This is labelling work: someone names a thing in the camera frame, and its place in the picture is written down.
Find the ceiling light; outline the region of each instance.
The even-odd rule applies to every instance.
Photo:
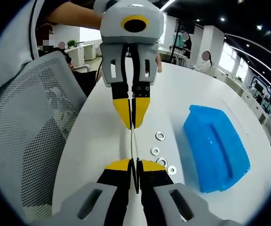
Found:
[[[175,2],[175,0],[169,0],[169,1],[167,1],[167,3],[162,8],[160,8],[160,11],[162,12],[165,9],[167,9],[173,2]]]

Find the gray mesh chair back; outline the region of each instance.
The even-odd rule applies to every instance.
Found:
[[[58,51],[0,89],[0,190],[26,222],[51,216],[57,167],[85,100]]]

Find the person's arm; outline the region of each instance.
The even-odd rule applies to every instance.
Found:
[[[46,19],[50,22],[78,27],[100,29],[102,16],[93,10],[66,2],[57,7]]]

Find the desk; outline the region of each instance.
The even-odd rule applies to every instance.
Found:
[[[167,56],[171,56],[171,50],[168,48],[164,47],[159,47],[159,53]],[[177,56],[178,58],[184,58],[185,60],[187,59],[183,54],[180,54],[179,52],[175,51],[174,56]]]
[[[130,59],[126,65],[130,84],[133,70]],[[250,171],[224,192],[199,191],[193,157],[183,132],[191,104],[222,109],[247,151]],[[163,142],[154,138],[156,131],[165,133]],[[172,180],[192,188],[208,202],[210,211],[222,219],[246,222],[271,191],[271,146],[261,124],[229,86],[205,74],[164,63],[163,72],[151,87],[151,103],[143,124],[135,132],[140,158],[155,160],[149,150],[157,146],[160,156],[166,156],[169,165],[177,168]],[[129,137],[112,105],[111,89],[100,80],[82,107],[65,145],[55,180],[53,213],[60,210],[67,196],[87,182],[97,181],[107,164],[128,157]],[[177,151],[186,163],[183,170]],[[146,225],[142,210],[140,196],[131,186],[124,225]]]
[[[73,65],[76,69],[84,65],[85,60],[93,60],[96,57],[94,44],[81,45],[67,49],[65,52],[72,58]]]

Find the person's hand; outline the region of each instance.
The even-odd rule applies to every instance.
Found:
[[[71,71],[74,71],[74,65],[72,63],[69,63],[68,66],[69,66]]]
[[[156,64],[158,65],[158,73],[162,72],[162,70],[163,70],[162,61],[160,59],[160,54],[159,53],[156,54],[155,61],[156,61]]]

